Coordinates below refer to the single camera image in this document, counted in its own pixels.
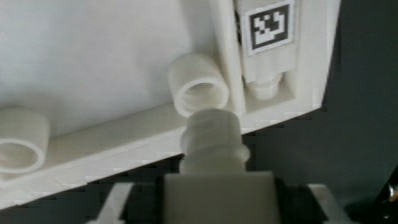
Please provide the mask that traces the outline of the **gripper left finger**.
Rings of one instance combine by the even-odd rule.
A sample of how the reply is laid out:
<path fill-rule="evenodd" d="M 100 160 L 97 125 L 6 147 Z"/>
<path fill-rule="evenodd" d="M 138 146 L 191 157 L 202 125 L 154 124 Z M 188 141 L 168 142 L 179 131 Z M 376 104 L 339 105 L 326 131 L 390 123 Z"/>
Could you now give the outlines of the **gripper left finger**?
<path fill-rule="evenodd" d="M 83 224 L 157 224 L 157 192 L 148 182 L 118 182 L 95 217 Z"/>

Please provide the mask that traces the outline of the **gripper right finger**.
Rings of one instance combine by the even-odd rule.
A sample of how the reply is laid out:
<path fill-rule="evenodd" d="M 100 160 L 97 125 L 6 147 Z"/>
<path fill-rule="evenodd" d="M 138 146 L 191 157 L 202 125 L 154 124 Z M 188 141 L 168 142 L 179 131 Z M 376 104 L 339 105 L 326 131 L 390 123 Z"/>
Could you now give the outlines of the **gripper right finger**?
<path fill-rule="evenodd" d="M 356 224 L 324 184 L 276 184 L 280 224 Z"/>

